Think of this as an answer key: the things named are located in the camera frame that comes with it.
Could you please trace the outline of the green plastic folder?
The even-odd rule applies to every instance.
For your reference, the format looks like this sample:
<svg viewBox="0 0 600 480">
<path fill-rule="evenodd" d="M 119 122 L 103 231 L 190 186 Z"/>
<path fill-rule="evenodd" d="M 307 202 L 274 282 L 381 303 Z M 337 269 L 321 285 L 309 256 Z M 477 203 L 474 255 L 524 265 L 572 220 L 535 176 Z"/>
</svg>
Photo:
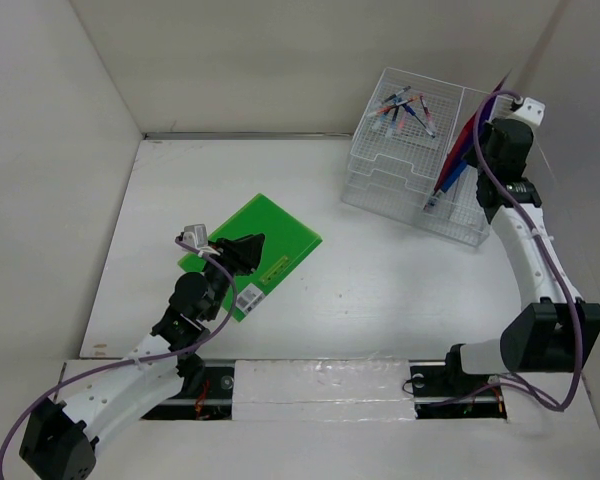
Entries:
<svg viewBox="0 0 600 480">
<path fill-rule="evenodd" d="M 237 306 L 233 318 L 240 322 L 270 295 L 322 242 L 319 234 L 259 193 L 208 235 L 208 244 L 220 249 L 220 240 L 237 240 L 262 234 L 265 241 L 259 266 L 236 278 Z"/>
</svg>

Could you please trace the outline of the dark red gel pen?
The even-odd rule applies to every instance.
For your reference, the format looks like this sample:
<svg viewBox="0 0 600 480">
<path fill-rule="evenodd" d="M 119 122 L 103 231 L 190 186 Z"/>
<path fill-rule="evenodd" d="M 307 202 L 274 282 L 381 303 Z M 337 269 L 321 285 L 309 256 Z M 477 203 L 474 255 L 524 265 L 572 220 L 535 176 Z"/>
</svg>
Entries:
<svg viewBox="0 0 600 480">
<path fill-rule="evenodd" d="M 421 103 L 422 109 L 424 111 L 426 120 L 427 120 L 428 128 L 432 132 L 432 134 L 435 134 L 436 133 L 436 126 L 435 126 L 432 114 L 430 112 L 430 109 L 429 109 L 429 107 L 427 105 L 427 102 L 426 102 L 426 100 L 424 98 L 424 95 L 420 94 L 419 95 L 419 99 L 420 99 L 420 103 Z"/>
</svg>

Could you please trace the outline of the orange red gel pen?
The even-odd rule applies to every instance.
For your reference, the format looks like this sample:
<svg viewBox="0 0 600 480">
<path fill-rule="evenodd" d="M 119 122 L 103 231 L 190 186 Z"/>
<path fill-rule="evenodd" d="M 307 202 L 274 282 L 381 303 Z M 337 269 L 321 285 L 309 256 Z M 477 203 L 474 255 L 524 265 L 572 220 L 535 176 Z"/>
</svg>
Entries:
<svg viewBox="0 0 600 480">
<path fill-rule="evenodd" d="M 418 99 L 419 99 L 418 96 L 412 96 L 412 97 L 409 97 L 406 100 L 400 100 L 400 101 L 396 101 L 396 102 L 390 103 L 390 104 L 388 104 L 386 106 L 382 106 L 382 107 L 380 107 L 380 108 L 378 108 L 376 110 L 370 111 L 369 113 L 366 114 L 366 117 L 374 117 L 374 116 L 377 116 L 377 115 L 385 114 L 385 113 L 389 112 L 390 110 L 392 110 L 394 108 L 398 108 L 398 107 L 400 107 L 402 105 L 406 105 L 406 104 L 411 103 L 411 102 L 413 102 L 415 100 L 418 100 Z"/>
</svg>

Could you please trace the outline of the dark blue clip pen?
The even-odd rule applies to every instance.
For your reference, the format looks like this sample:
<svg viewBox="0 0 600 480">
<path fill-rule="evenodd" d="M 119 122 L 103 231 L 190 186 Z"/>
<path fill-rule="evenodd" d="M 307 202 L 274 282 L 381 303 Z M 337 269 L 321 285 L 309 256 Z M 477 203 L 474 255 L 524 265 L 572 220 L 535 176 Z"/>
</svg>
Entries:
<svg viewBox="0 0 600 480">
<path fill-rule="evenodd" d="M 409 115 L 411 115 L 419 124 L 420 126 L 424 129 L 424 131 L 426 132 L 426 134 L 430 137 L 430 138 L 435 138 L 436 134 L 429 128 L 429 126 L 417 115 L 417 113 L 415 112 L 415 110 L 410 106 L 410 104 L 404 103 L 402 105 L 402 107 L 405 109 L 406 113 L 408 113 Z"/>
</svg>

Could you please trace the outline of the pink highlighter pen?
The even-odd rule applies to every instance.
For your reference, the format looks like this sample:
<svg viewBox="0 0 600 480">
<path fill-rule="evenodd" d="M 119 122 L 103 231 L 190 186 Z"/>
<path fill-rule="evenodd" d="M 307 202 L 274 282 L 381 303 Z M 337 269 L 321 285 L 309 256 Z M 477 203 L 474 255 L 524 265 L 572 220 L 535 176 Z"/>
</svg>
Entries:
<svg viewBox="0 0 600 480">
<path fill-rule="evenodd" d="M 401 105 L 401 108 L 402 108 L 402 111 L 401 111 L 402 117 L 401 117 L 401 119 L 400 119 L 400 121 L 399 121 L 399 123 L 397 125 L 397 132 L 398 133 L 402 132 L 402 130 L 404 128 L 404 125 L 406 123 L 407 115 L 408 115 L 408 108 L 407 107 L 408 107 L 408 104 Z"/>
</svg>

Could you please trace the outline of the teal cap gel pen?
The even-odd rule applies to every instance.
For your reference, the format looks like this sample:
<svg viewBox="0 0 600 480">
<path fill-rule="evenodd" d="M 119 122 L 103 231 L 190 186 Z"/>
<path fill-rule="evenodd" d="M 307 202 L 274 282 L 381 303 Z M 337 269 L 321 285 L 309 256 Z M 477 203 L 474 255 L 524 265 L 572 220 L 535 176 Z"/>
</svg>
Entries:
<svg viewBox="0 0 600 480">
<path fill-rule="evenodd" d="M 382 103 L 386 104 L 386 103 L 389 103 L 389 102 L 395 100 L 396 98 L 400 97 L 402 94 L 404 94 L 404 93 L 408 92 L 409 90 L 411 90 L 411 88 L 412 88 L 411 86 L 406 86 L 406 87 L 401 88 L 397 92 L 395 92 L 395 93 L 389 95 L 388 97 L 386 97 L 382 101 Z"/>
</svg>

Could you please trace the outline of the blue cap gel pen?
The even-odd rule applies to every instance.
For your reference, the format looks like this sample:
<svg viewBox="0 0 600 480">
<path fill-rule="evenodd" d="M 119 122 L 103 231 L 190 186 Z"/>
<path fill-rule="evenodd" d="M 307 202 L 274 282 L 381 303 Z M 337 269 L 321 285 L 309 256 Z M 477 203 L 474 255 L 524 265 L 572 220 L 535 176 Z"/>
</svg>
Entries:
<svg viewBox="0 0 600 480">
<path fill-rule="evenodd" d="M 392 108 L 391 112 L 392 112 L 392 116 L 391 116 L 391 121 L 389 123 L 389 126 L 387 127 L 387 130 L 385 132 L 385 137 L 386 138 L 391 138 L 397 128 L 397 118 L 399 115 L 399 110 L 400 110 L 400 105 L 398 103 L 395 104 L 395 106 Z"/>
</svg>

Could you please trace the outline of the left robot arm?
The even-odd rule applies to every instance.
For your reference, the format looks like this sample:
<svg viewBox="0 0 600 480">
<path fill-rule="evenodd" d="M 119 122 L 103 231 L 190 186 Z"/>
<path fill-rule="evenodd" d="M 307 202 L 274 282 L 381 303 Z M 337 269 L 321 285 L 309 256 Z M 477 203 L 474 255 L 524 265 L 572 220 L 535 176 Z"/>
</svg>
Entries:
<svg viewBox="0 0 600 480">
<path fill-rule="evenodd" d="M 176 281 L 162 318 L 123 360 L 85 372 L 83 390 L 58 402 L 49 395 L 31 409 L 19 455 L 41 479 L 85 479 L 106 444 L 162 401 L 192 396 L 202 387 L 204 363 L 197 349 L 214 337 L 205 322 L 226 298 L 235 300 L 235 279 L 259 267 L 262 233 L 220 238 L 195 248 L 201 271 Z"/>
</svg>

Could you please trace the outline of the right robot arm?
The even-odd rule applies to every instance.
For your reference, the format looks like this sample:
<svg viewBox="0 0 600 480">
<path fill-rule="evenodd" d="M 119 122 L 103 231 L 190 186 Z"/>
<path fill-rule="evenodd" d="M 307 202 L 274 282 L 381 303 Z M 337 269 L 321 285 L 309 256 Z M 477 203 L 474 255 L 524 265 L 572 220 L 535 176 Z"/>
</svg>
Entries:
<svg viewBox="0 0 600 480">
<path fill-rule="evenodd" d="M 521 311 L 498 338 L 452 347 L 458 360 L 442 369 L 442 381 L 456 394 L 474 387 L 479 375 L 571 373 L 584 366 L 600 333 L 600 305 L 585 302 L 565 274 L 545 229 L 539 193 L 524 175 L 531 127 L 496 119 L 479 140 L 468 154 L 480 170 L 477 200 L 505 248 Z"/>
</svg>

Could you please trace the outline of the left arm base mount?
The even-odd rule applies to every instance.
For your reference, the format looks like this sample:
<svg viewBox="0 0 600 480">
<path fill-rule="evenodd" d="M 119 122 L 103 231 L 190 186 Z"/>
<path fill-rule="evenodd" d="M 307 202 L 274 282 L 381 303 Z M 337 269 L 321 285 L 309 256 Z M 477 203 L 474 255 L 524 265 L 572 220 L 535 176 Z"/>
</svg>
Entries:
<svg viewBox="0 0 600 480">
<path fill-rule="evenodd" d="M 147 421 L 232 419 L 235 360 L 204 360 L 181 391 L 142 416 Z"/>
</svg>

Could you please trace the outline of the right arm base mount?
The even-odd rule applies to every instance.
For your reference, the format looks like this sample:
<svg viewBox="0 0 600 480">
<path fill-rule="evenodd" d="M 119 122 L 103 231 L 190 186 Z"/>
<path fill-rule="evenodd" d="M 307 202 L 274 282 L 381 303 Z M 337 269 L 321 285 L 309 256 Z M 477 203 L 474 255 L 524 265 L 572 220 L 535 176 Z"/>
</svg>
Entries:
<svg viewBox="0 0 600 480">
<path fill-rule="evenodd" d="M 488 386 L 487 375 L 463 372 L 457 345 L 443 360 L 410 361 L 402 391 L 417 420 L 507 419 L 501 389 Z"/>
</svg>

